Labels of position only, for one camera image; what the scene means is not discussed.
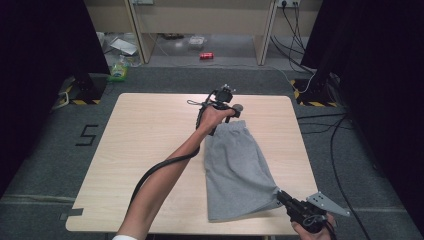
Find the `wrist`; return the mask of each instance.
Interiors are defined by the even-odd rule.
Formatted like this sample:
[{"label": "wrist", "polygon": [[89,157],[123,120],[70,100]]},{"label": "wrist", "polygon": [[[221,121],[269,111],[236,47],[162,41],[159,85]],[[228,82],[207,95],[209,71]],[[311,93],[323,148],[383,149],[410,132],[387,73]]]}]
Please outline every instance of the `wrist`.
[{"label": "wrist", "polygon": [[198,132],[200,135],[203,136],[203,138],[205,138],[210,132],[212,132],[213,128],[207,127],[205,125],[200,125],[197,129],[196,132]]}]

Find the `wooden table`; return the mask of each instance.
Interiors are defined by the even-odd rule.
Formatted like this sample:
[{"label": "wooden table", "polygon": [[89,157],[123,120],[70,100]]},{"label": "wooden table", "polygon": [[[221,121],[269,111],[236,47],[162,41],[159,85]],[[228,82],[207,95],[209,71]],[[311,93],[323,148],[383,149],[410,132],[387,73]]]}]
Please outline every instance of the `wooden table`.
[{"label": "wooden table", "polygon": [[[122,94],[112,112],[69,216],[70,231],[116,232],[131,194],[143,174],[164,160],[194,131],[206,95]],[[258,142],[277,185],[304,200],[316,193],[306,149],[292,102],[285,96],[234,95],[231,104],[244,106],[240,119]],[[195,235],[293,235],[285,208],[246,216],[237,221],[207,219],[204,148],[191,160],[159,211],[151,233]]]}]

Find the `black cable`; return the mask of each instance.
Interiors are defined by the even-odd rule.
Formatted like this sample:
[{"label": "black cable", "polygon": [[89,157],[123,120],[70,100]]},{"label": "black cable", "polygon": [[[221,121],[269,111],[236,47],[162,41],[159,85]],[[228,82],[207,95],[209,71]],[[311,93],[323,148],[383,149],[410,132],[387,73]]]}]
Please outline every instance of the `black cable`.
[{"label": "black cable", "polygon": [[325,228],[328,230],[328,232],[330,233],[330,238],[331,240],[337,240],[337,236],[336,236],[336,232],[334,231],[334,227],[333,225],[331,225],[331,223],[329,223],[328,221],[324,224]]},{"label": "black cable", "polygon": [[290,62],[289,62],[289,64],[290,64],[290,67],[293,69],[293,71],[295,71],[295,72],[299,72],[299,71],[297,71],[296,69],[294,69],[294,67],[293,67],[293,65],[292,65],[292,62],[296,62],[296,61],[294,61],[294,59],[291,57],[291,52],[292,52],[292,50],[293,50],[293,42],[294,42],[294,36],[293,36],[292,43],[291,43],[291,45],[290,45],[290,50],[289,50],[289,59],[292,59],[293,61],[290,61]]},{"label": "black cable", "polygon": [[152,175],[154,172],[156,172],[157,170],[168,166],[169,164],[173,164],[179,161],[183,161],[186,159],[190,159],[195,157],[198,153],[199,153],[200,147],[198,147],[196,150],[194,150],[194,152],[184,155],[184,156],[179,156],[179,157],[175,157],[175,158],[171,158],[171,159],[167,159],[165,161],[162,161],[158,164],[156,164],[155,166],[151,167],[144,175],[143,177],[140,179],[140,181],[137,183],[137,186],[134,189],[134,192],[131,196],[131,201],[130,201],[130,205],[133,202],[135,196],[137,195],[138,191],[140,190],[141,186],[143,186],[144,182],[147,180],[147,178],[150,177],[150,175]]},{"label": "black cable", "polygon": [[294,61],[290,56],[288,56],[285,52],[283,52],[283,50],[281,50],[277,44],[274,42],[274,39],[271,38],[271,42],[274,44],[275,48],[277,48],[277,50],[281,53],[281,55],[287,57],[289,59],[289,62],[293,62],[294,64],[296,64],[298,67],[302,68],[303,70],[305,70],[306,72],[313,74],[313,72],[307,68],[305,68],[304,66],[300,65],[299,63],[297,63],[296,61]]},{"label": "black cable", "polygon": [[339,190],[340,190],[341,194],[343,195],[343,198],[345,199],[345,201],[346,201],[348,207],[350,208],[352,214],[355,216],[356,221],[358,222],[358,224],[361,227],[363,233],[365,234],[365,237],[368,240],[370,240],[371,238],[369,237],[367,230],[365,229],[364,225],[362,224],[361,220],[359,219],[358,215],[356,214],[355,210],[353,209],[352,205],[350,204],[350,202],[349,202],[349,200],[348,200],[348,198],[347,198],[347,196],[346,196],[346,194],[345,194],[345,192],[344,192],[344,190],[343,190],[343,188],[341,186],[339,176],[337,175],[337,169],[336,169],[335,160],[334,160],[334,152],[333,152],[334,136],[336,135],[337,129],[340,127],[341,123],[346,119],[346,117],[347,117],[347,114],[341,120],[339,120],[339,122],[337,123],[337,125],[336,125],[336,127],[335,127],[335,129],[333,131],[333,134],[331,135],[331,140],[330,140],[331,164],[333,166],[333,172],[334,172],[334,176],[336,178],[337,185],[339,187]]},{"label": "black cable", "polygon": [[295,19],[296,19],[295,32],[297,31],[297,34],[299,34],[300,45],[301,45],[303,51],[306,51],[305,46],[303,45],[302,36],[300,35],[300,27],[299,27],[299,17],[300,17],[299,4],[297,2],[294,2],[293,4],[294,4]]},{"label": "black cable", "polygon": [[275,36],[274,36],[274,39],[275,39],[275,41],[277,41],[277,43],[278,43],[278,44],[280,44],[280,45],[281,45],[282,47],[284,47],[284,48],[287,48],[287,49],[289,49],[289,50],[292,50],[293,52],[296,52],[296,53],[299,53],[299,54],[302,54],[302,55],[304,55],[304,54],[305,54],[305,53],[303,53],[303,52],[297,51],[297,50],[295,50],[295,49],[292,49],[292,48],[290,48],[290,47],[288,47],[288,46],[286,46],[286,45],[282,44],[280,41],[278,41],[277,37],[275,37]]},{"label": "black cable", "polygon": [[110,53],[110,52],[112,52],[113,50],[115,50],[115,48],[111,48],[111,49],[109,49],[109,50],[105,51],[103,54]]},{"label": "black cable", "polygon": [[335,122],[334,124],[329,124],[328,126],[328,128],[327,129],[325,129],[325,130],[322,130],[322,131],[317,131],[317,132],[301,132],[302,134],[313,134],[313,133],[324,133],[324,132],[327,132],[327,131],[329,131],[332,127],[334,127],[334,126],[336,126],[337,124],[338,124],[338,122],[339,122],[340,120],[338,120],[337,122]]},{"label": "black cable", "polygon": [[307,118],[317,118],[317,117],[333,117],[333,116],[343,116],[346,115],[346,113],[334,113],[334,114],[322,114],[322,115],[312,115],[312,116],[303,116],[303,117],[297,117],[297,120],[300,119],[307,119]]},{"label": "black cable", "polygon": [[284,10],[284,8],[283,8],[283,14],[284,14],[284,17],[286,18],[287,23],[289,24],[289,27],[290,27],[290,29],[293,33],[293,39],[294,39],[293,41],[296,40],[295,42],[297,43],[297,45],[299,45],[299,47],[301,47],[303,50],[305,50],[303,48],[302,40],[297,37],[296,31],[293,29],[293,26],[291,25],[291,22],[290,22],[289,18],[287,17],[286,11]]},{"label": "black cable", "polygon": [[114,84],[114,82],[107,82],[106,83],[106,87],[108,87],[108,86],[112,86],[111,87],[111,89],[108,89],[107,91],[106,91],[106,89],[103,91],[103,94],[104,95],[109,95],[109,94],[111,94],[112,92],[113,92],[113,90],[115,90],[115,84]]},{"label": "black cable", "polygon": [[[318,125],[318,126],[331,126],[333,127],[334,124],[324,124],[324,123],[299,123],[299,125]],[[348,127],[340,127],[346,130],[353,130],[353,128],[348,128]]]},{"label": "black cable", "polygon": [[[208,95],[208,97],[206,98],[206,100],[203,102],[203,103],[200,103],[200,105],[202,105],[202,108],[199,110],[199,114],[198,114],[198,116],[197,116],[197,120],[196,120],[196,129],[199,127],[199,124],[200,124],[200,119],[201,119],[201,117],[202,117],[202,114],[203,114],[203,112],[205,111],[205,109],[206,109],[206,107],[208,106],[208,104],[209,104],[209,100],[210,100],[210,98],[211,98],[211,96],[212,96],[212,94],[214,94],[214,93],[216,93],[216,90],[213,90],[209,95]],[[198,103],[196,103],[196,102],[194,102],[194,101],[191,101],[191,100],[187,100],[187,103],[188,104],[198,104]],[[164,160],[164,161],[162,161],[162,162],[160,162],[160,163],[158,163],[158,164],[156,164],[156,165],[154,165],[153,167],[151,167],[144,175],[143,175],[143,177],[140,179],[140,181],[138,181],[138,183],[137,183],[137,185],[135,186],[135,189],[134,189],[134,191],[133,191],[133,194],[132,194],[132,196],[131,196],[131,200],[130,200],[130,205],[131,205],[131,203],[133,202],[133,200],[134,200],[134,198],[135,198],[135,196],[137,195],[137,193],[138,193],[138,191],[140,190],[140,188],[143,186],[143,184],[144,184],[144,182],[150,177],[150,175],[152,175],[154,172],[156,172],[157,170],[159,170],[159,169],[161,169],[161,168],[163,168],[163,167],[165,167],[165,166],[168,166],[168,165],[170,165],[170,164],[173,164],[173,163],[176,163],[176,162],[179,162],[179,161],[183,161],[183,160],[187,160],[187,159],[190,159],[190,158],[193,158],[193,157],[195,157],[198,153],[199,153],[199,151],[200,151],[200,147],[198,147],[196,150],[194,150],[194,152],[192,152],[192,153],[190,153],[190,154],[187,154],[187,155],[184,155],[184,156],[179,156],[179,157],[175,157],[175,158],[171,158],[171,159],[166,159],[166,160]]]}]

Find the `gray floor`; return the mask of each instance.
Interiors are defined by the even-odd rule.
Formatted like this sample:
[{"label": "gray floor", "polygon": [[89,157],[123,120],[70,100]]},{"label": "gray floor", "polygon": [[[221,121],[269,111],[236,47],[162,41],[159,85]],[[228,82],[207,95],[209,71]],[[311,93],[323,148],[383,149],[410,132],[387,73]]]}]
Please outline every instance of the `gray floor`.
[{"label": "gray floor", "polygon": [[[198,79],[214,88],[216,86],[213,84],[220,80],[231,82],[233,78],[237,78],[240,94],[280,94],[293,98],[287,81],[294,76],[310,77],[310,74],[293,71],[287,58],[282,57],[272,43],[265,65],[257,66],[252,38],[249,36],[202,35],[206,42],[200,51],[192,49],[188,44],[193,35],[185,36],[184,39],[178,40],[158,38],[158,46],[150,63],[140,65],[136,67],[137,70],[131,72],[133,82],[109,84],[100,105],[69,105],[49,117],[38,147],[23,163],[0,201],[0,239],[100,240],[113,237],[113,233],[69,232],[65,228],[66,218],[63,213],[72,208],[91,157],[107,124],[108,118],[105,116],[110,115],[121,92],[132,92],[136,87],[136,90],[141,89],[144,92],[168,92],[177,89],[176,91],[196,93],[200,89],[199,85],[185,86],[179,83],[186,83],[184,78],[192,82]],[[290,46],[290,38],[279,39]],[[199,60],[199,52],[213,52],[215,58]],[[106,58],[109,65],[112,65],[119,60],[119,51],[108,52]],[[229,72],[231,69],[244,71]],[[152,74],[156,74],[154,79],[145,78]],[[167,79],[172,76],[177,76],[172,79],[175,82]],[[293,101],[298,117],[343,113],[345,109],[342,105],[343,103],[339,102],[337,108],[304,107]],[[70,120],[69,116],[79,120]],[[387,179],[374,169],[368,151],[349,121],[341,125],[333,142],[331,139],[334,128],[322,133],[313,133],[325,130],[328,125],[333,125],[339,119],[340,117],[299,119],[318,188],[348,209],[346,199],[341,193],[342,189],[358,215],[359,221],[355,217],[336,216],[338,239],[365,239],[359,222],[364,225],[371,239],[423,239]],[[89,132],[97,137],[92,147],[80,147],[75,151],[75,143],[82,141],[80,133],[86,124],[98,125]],[[331,144],[336,175],[330,157]],[[341,189],[337,185],[336,176],[340,179]],[[277,236],[276,239],[296,237]]]}]

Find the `wall outlet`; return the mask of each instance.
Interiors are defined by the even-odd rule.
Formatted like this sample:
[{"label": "wall outlet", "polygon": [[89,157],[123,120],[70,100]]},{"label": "wall outlet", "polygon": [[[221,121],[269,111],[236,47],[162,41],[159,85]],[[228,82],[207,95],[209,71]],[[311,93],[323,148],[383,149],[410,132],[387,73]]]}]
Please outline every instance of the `wall outlet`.
[{"label": "wall outlet", "polygon": [[299,7],[300,5],[300,0],[278,0],[277,6],[279,8],[283,7],[283,1],[286,1],[286,8],[294,8],[296,7],[296,3],[297,3],[297,7]]}]

